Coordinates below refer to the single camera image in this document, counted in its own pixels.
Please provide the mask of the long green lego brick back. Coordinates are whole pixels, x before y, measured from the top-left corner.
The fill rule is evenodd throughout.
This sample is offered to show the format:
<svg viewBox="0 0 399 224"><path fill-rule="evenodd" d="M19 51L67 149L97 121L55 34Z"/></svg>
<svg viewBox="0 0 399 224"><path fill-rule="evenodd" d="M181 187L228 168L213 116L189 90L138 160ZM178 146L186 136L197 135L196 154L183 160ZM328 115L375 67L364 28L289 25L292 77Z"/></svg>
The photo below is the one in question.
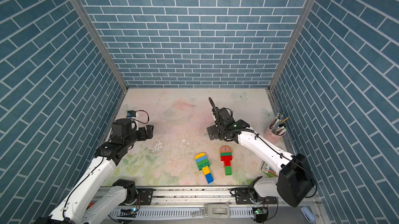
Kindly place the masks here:
<svg viewBox="0 0 399 224"><path fill-rule="evenodd" d="M196 163L198 167L205 167L205 166L210 166L210 162L208 159L199 161Z"/></svg>

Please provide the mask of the long blue lego brick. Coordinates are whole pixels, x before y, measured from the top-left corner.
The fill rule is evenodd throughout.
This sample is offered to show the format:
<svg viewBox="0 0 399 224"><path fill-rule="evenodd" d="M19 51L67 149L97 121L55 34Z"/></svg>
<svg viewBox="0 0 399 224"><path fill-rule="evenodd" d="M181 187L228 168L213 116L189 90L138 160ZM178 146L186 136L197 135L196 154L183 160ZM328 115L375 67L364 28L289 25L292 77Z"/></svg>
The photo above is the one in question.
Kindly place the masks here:
<svg viewBox="0 0 399 224"><path fill-rule="evenodd" d="M195 161L196 161L197 163L199 163L199 162L201 162L201 161L203 161L203 160L207 160L207 156L199 157L199 158L197 158Z"/></svg>

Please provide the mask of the long green lego brick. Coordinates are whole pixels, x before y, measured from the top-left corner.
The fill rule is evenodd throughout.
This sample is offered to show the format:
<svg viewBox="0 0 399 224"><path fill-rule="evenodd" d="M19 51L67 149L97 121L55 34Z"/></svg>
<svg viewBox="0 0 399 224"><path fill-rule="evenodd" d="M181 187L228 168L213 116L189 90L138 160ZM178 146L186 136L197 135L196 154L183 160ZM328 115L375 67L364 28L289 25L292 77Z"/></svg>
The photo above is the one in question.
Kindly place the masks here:
<svg viewBox="0 0 399 224"><path fill-rule="evenodd" d="M232 156L231 152L222 152L220 153L220 156Z"/></svg>
<svg viewBox="0 0 399 224"><path fill-rule="evenodd" d="M210 166L210 162L208 159L199 161L196 163L198 167L205 167L205 166Z"/></svg>
<svg viewBox="0 0 399 224"><path fill-rule="evenodd" d="M201 164L201 165L198 167L198 169L201 171L203 168L209 167L209 166L210 166L209 164Z"/></svg>

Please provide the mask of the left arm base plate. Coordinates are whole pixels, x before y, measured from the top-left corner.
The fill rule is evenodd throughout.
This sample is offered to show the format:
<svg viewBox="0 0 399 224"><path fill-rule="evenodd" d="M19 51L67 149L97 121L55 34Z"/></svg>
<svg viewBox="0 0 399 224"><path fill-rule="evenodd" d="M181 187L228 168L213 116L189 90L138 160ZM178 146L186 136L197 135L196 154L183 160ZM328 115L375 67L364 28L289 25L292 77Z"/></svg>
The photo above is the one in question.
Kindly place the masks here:
<svg viewBox="0 0 399 224"><path fill-rule="evenodd" d="M137 205L151 205L153 193L153 188L136 188L137 199L140 200L140 203L137 203Z"/></svg>

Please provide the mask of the small green lego brick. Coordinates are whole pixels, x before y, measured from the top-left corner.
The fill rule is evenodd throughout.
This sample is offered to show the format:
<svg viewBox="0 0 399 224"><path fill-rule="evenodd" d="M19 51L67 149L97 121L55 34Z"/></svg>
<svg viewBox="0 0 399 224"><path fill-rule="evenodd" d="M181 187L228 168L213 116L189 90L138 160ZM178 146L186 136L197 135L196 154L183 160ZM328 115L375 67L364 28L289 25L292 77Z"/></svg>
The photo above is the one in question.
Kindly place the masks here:
<svg viewBox="0 0 399 224"><path fill-rule="evenodd" d="M226 175L226 176L232 175L232 168L231 168L231 166L225 166L225 167L224 167L224 171L225 171L225 175Z"/></svg>

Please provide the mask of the small yellow lego brick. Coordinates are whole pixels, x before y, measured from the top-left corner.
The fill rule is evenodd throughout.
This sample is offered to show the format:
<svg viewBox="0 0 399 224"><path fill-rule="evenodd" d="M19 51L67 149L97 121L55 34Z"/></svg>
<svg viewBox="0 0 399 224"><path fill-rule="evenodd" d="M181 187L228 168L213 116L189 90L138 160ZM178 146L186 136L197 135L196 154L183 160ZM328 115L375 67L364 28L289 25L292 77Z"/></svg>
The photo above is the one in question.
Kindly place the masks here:
<svg viewBox="0 0 399 224"><path fill-rule="evenodd" d="M205 167L205 168L203 168L203 169L202 169L202 171L203 171L204 175L208 175L208 174L210 174L210 173L211 173L211 171L210 171L209 167Z"/></svg>

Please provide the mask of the pink pen cup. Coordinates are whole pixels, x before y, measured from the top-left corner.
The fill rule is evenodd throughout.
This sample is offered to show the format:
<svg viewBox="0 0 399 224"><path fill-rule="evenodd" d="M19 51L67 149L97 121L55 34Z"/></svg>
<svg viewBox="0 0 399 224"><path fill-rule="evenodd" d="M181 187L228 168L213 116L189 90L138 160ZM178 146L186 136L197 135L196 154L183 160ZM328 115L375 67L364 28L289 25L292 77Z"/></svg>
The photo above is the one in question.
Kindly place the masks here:
<svg viewBox="0 0 399 224"><path fill-rule="evenodd" d="M278 113L274 120L269 124L268 128L264 133L264 137L270 143L276 145L282 141L283 137L287 133L287 121L289 117Z"/></svg>

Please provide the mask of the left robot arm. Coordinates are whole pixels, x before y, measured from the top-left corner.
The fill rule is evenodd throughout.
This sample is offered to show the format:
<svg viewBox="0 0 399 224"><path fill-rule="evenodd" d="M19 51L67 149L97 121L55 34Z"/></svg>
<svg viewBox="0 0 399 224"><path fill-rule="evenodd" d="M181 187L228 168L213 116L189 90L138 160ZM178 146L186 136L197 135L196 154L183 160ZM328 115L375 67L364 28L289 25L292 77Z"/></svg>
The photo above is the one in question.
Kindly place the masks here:
<svg viewBox="0 0 399 224"><path fill-rule="evenodd" d="M106 195L90 205L103 182L116 169L137 141L153 137L153 125L138 127L137 120L118 119L112 123L109 140L99 146L88 169L64 200L37 224L99 224L117 206L123 204L138 210L141 197L132 180L118 179Z"/></svg>

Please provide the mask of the light blue stapler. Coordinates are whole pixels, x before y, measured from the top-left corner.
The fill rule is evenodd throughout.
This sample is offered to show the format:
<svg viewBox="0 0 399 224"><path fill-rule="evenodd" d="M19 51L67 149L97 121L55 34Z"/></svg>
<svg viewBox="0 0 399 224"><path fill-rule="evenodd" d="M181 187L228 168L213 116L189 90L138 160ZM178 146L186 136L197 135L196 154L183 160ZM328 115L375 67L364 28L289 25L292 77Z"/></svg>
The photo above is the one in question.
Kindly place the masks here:
<svg viewBox="0 0 399 224"><path fill-rule="evenodd" d="M305 219L308 221L308 223L310 224L314 224L316 223L316 216L311 212L311 210L309 208L307 208L306 206L301 207L301 212L303 213Z"/></svg>

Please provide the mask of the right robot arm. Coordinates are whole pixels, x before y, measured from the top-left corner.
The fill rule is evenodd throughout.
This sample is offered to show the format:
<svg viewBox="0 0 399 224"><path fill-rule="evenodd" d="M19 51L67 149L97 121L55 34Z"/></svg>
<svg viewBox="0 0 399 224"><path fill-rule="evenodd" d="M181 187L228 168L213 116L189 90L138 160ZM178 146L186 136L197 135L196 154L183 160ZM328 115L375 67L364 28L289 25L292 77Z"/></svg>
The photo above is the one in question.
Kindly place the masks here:
<svg viewBox="0 0 399 224"><path fill-rule="evenodd" d="M212 115L215 124L207 128L210 140L235 142L260 157L267 168L277 177L258 177L248 186L248 194L254 203L261 203L268 197L282 199L297 207L316 187L308 159L302 154L293 155L278 148L262 137L248 123L234 120L231 110L218 108L212 98Z"/></svg>

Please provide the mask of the small blue lego brick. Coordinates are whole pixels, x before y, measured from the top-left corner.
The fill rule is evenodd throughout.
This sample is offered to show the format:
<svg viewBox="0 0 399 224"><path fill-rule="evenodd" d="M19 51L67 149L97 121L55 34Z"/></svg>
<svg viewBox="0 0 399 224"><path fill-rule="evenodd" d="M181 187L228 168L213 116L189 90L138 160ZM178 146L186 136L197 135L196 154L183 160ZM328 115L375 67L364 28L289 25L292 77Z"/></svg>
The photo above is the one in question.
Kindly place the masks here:
<svg viewBox="0 0 399 224"><path fill-rule="evenodd" d="M213 176L211 173L208 173L205 175L206 181L208 184L212 183L214 181Z"/></svg>

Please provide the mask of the long red lego brick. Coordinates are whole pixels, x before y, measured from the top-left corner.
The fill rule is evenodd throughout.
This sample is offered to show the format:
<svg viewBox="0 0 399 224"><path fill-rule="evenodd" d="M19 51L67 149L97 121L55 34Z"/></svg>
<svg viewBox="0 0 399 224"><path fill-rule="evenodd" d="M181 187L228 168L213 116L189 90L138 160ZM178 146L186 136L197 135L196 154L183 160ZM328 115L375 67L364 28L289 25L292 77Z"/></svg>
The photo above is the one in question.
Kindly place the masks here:
<svg viewBox="0 0 399 224"><path fill-rule="evenodd" d="M227 162L227 161L230 162L231 160L232 160L231 155L221 156L221 161L223 161L223 162Z"/></svg>

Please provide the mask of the long green lego brick front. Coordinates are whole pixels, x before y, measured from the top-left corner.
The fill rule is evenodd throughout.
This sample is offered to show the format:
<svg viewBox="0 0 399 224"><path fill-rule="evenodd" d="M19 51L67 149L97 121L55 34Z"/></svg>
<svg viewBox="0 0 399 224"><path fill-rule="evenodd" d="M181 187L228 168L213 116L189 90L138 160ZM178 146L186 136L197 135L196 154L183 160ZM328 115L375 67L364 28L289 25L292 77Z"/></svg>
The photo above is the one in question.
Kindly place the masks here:
<svg viewBox="0 0 399 224"><path fill-rule="evenodd" d="M220 156L232 156L231 152L222 152L220 153Z"/></svg>

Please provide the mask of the yellow rounded lego brick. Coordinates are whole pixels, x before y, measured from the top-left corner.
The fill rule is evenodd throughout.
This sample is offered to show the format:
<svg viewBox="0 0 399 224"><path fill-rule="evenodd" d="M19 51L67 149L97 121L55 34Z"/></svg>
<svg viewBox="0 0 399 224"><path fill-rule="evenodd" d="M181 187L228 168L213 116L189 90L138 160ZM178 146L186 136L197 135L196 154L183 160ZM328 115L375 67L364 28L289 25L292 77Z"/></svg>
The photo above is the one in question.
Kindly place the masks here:
<svg viewBox="0 0 399 224"><path fill-rule="evenodd" d="M205 156L206 154L204 153L204 152L202 152L202 153L199 153L199 154L197 154L196 156L195 156L195 159L199 159L199 158L201 158L201 157L203 157L203 156Z"/></svg>

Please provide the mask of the orange round lego piece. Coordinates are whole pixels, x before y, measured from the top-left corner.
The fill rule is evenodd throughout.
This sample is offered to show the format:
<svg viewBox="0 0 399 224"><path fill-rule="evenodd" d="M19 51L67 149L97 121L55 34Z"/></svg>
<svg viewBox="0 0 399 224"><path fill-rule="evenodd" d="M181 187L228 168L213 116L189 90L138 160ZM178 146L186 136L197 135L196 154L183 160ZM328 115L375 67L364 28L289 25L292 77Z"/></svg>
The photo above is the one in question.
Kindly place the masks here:
<svg viewBox="0 0 399 224"><path fill-rule="evenodd" d="M222 146L220 148L220 153L231 153L231 152L232 152L232 150L229 146Z"/></svg>

